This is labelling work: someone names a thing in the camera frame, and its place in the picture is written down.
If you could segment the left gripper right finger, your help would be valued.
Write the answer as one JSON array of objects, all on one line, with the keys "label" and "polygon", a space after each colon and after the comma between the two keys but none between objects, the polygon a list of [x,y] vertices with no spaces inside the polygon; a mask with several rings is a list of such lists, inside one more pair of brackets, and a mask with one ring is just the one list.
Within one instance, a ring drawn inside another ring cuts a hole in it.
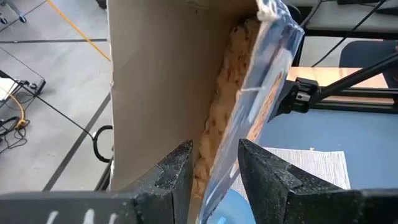
[{"label": "left gripper right finger", "polygon": [[344,190],[247,139],[238,162],[256,224],[398,224],[398,189]]}]

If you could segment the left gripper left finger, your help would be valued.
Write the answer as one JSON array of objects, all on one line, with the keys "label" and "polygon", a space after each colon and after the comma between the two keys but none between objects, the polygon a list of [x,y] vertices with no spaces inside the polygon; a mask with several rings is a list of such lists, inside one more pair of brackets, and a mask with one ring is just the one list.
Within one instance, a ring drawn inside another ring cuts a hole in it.
[{"label": "left gripper left finger", "polygon": [[125,189],[0,195],[0,224],[187,224],[193,141]]}]

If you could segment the blue frosted flakes cereal box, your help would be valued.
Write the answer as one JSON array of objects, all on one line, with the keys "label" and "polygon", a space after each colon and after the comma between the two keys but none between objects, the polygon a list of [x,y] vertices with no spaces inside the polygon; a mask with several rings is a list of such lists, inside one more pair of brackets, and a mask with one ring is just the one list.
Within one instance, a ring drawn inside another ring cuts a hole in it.
[{"label": "blue frosted flakes cereal box", "polygon": [[282,0],[109,0],[114,159],[120,190],[185,140],[200,224],[240,178],[304,31]]}]

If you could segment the beige woven placemat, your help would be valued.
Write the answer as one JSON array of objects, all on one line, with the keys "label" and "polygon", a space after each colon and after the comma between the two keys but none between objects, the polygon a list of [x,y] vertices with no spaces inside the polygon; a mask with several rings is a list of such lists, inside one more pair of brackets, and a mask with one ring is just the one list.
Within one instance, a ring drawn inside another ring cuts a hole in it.
[{"label": "beige woven placemat", "polygon": [[349,190],[343,151],[320,152],[257,146],[239,148],[242,171],[231,188],[251,205],[284,207],[293,188],[327,193]]}]

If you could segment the blue bowl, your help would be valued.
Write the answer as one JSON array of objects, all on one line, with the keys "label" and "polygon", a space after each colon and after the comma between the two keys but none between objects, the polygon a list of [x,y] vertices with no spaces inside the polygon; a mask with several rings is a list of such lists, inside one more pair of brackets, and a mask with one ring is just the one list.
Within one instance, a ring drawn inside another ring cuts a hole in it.
[{"label": "blue bowl", "polygon": [[206,224],[256,224],[251,207],[238,192],[229,189]]}]

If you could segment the wooden side board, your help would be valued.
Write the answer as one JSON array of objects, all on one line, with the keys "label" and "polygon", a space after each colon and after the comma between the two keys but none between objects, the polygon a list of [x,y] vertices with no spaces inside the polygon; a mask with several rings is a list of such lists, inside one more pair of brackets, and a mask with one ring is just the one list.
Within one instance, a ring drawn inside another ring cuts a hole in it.
[{"label": "wooden side board", "polygon": [[[338,67],[292,67],[287,79],[294,81],[296,78],[315,80],[320,86],[327,86],[341,80],[348,75],[357,72],[360,68],[338,68]],[[380,73],[370,79],[353,85],[358,88],[388,88],[384,76]]]}]

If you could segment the grey chair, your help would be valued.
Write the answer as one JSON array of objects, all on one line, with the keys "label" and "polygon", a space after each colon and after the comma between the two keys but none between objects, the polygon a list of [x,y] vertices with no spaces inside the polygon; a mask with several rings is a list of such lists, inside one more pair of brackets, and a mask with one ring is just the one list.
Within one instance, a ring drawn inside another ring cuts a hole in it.
[{"label": "grey chair", "polygon": [[[357,40],[343,48],[339,67],[364,68],[395,52],[398,52],[398,40]],[[382,74],[389,88],[398,88],[398,60]]]}]

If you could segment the grey desk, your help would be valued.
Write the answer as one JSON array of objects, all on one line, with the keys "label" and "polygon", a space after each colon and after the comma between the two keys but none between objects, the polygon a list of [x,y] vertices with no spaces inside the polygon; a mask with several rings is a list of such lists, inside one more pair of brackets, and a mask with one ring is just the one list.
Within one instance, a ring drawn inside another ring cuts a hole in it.
[{"label": "grey desk", "polygon": [[372,9],[371,6],[323,2],[308,21],[305,33],[323,37],[398,40],[398,16],[376,12],[369,15]]}]

